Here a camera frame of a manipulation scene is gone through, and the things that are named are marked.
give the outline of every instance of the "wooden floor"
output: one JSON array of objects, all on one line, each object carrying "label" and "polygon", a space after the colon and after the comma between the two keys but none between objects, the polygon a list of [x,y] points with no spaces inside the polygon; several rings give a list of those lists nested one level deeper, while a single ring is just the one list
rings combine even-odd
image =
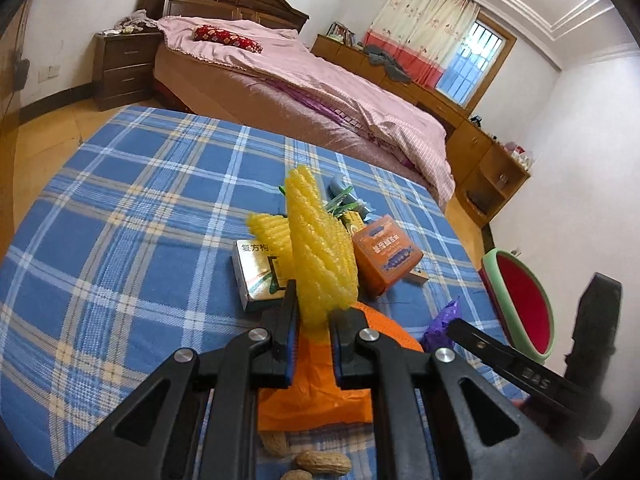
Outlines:
[{"label": "wooden floor", "polygon": [[[156,106],[155,101],[142,103]],[[18,225],[47,182],[117,110],[99,112],[92,100],[80,101],[20,126],[14,166],[14,225]],[[480,229],[455,196],[445,216],[476,269],[484,255]]]}]

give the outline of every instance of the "orange bag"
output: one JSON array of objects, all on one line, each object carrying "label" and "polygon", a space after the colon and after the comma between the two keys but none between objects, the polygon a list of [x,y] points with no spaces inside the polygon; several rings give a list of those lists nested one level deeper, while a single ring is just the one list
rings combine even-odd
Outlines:
[{"label": "orange bag", "polygon": [[[411,350],[420,344],[398,323],[377,310],[357,303],[371,328]],[[305,431],[338,422],[372,422],[369,390],[341,390],[335,384],[330,343],[298,339],[296,372],[287,390],[261,390],[258,396],[259,431]]]}]

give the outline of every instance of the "curtain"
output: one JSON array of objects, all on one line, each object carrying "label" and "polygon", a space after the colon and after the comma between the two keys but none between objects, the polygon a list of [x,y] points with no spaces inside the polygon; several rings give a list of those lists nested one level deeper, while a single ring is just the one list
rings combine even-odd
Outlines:
[{"label": "curtain", "polygon": [[415,82],[435,88],[479,10],[472,0],[389,0],[364,44],[386,50]]}]

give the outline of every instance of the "green rim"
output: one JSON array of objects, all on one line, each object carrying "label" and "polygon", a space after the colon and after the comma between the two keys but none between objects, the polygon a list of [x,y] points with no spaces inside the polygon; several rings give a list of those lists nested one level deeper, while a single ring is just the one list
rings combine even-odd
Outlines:
[{"label": "green rim", "polygon": [[[517,264],[521,270],[523,270],[526,275],[536,284],[536,287],[542,294],[542,298],[545,301],[546,312],[549,316],[549,329],[550,329],[550,337],[549,337],[549,345],[546,349],[546,352],[541,354],[538,352],[531,339],[527,335],[527,331],[524,328],[520,320],[520,316],[518,316],[518,311],[516,310],[513,301],[511,300],[511,296],[507,289],[506,283],[504,283],[504,278],[502,277],[502,273],[500,272],[500,267],[498,266],[498,256],[503,256],[505,258],[510,259],[512,262]],[[551,355],[551,351],[554,348],[554,341],[556,338],[556,330],[554,326],[554,313],[551,309],[551,304],[549,303],[549,298],[546,295],[545,289],[542,287],[538,279],[533,275],[533,273],[525,266],[519,259],[513,256],[511,253],[506,251],[501,251],[500,249],[493,249],[489,251],[482,257],[482,267],[484,268],[484,272],[486,273],[489,282],[491,283],[492,289],[494,290],[495,297],[498,300],[498,307],[502,310],[502,314],[504,316],[504,321],[507,324],[507,330],[511,335],[511,340],[513,341],[513,346],[519,352],[522,352],[527,357],[533,359],[535,362],[539,364],[544,364],[545,360]]]}]

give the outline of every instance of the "purple plastic bag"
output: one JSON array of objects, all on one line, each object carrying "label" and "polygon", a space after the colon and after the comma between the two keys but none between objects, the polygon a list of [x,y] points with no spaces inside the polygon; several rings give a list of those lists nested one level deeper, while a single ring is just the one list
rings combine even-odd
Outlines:
[{"label": "purple plastic bag", "polygon": [[455,344],[447,337],[447,326],[449,323],[460,317],[458,314],[458,300],[453,300],[445,308],[439,311],[433,318],[427,331],[420,339],[420,345],[425,352],[435,352],[438,348],[451,348]]}]

